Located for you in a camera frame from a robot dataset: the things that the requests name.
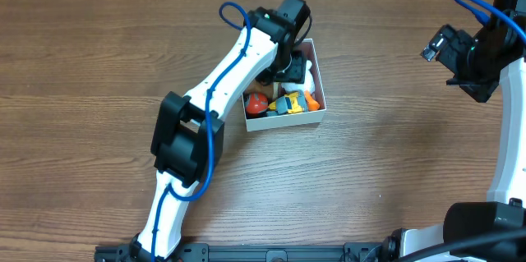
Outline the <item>red ball toy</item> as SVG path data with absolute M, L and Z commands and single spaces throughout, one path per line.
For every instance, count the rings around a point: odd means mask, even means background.
M 244 108 L 248 117 L 262 117 L 268 108 L 267 97 L 258 92 L 250 93 L 245 97 Z

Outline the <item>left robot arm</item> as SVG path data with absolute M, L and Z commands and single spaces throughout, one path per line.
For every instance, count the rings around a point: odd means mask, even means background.
M 160 104 L 150 147 L 155 196 L 130 244 L 131 261 L 165 261 L 176 250 L 188 205 L 206 193 L 221 157 L 224 119 L 249 85 L 307 82 L 307 60 L 297 49 L 312 23 L 304 0 L 284 0 L 276 9 L 226 7 L 243 18 L 235 45 L 201 83 L 184 95 L 168 93 Z

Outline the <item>yellow toy truck grey cannon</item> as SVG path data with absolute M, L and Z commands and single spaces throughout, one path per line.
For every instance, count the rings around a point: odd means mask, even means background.
M 270 103 L 265 111 L 263 111 L 261 117 L 275 117 L 286 114 L 297 114 L 307 113 L 308 106 L 304 93 L 293 92 L 291 94 L 285 94 L 277 98 L 274 102 Z

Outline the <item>white plush duck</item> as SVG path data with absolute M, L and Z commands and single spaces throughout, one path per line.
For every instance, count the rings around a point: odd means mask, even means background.
M 303 83 L 282 83 L 281 87 L 286 93 L 285 97 L 288 98 L 292 109 L 288 110 L 288 113 L 306 113 L 311 111 L 317 111 L 320 109 L 320 104 L 313 98 L 316 90 L 316 85 L 313 76 L 310 72 L 312 62 L 307 60 L 305 79 Z

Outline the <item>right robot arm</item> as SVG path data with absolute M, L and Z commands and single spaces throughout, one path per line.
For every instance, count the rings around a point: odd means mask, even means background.
M 479 103 L 502 92 L 496 169 L 483 202 L 455 203 L 443 223 L 388 237 L 381 261 L 523 261 L 525 259 L 525 0 L 454 0 L 481 24 L 471 36 L 443 25 L 422 50 Z

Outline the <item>brown furry plush toy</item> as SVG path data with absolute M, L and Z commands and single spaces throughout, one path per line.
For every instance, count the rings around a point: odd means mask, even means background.
M 257 80 L 253 80 L 251 84 L 246 88 L 245 93 L 246 94 L 261 93 L 267 99 L 273 99 L 275 95 L 275 87 L 273 83 L 269 85 L 263 85 Z

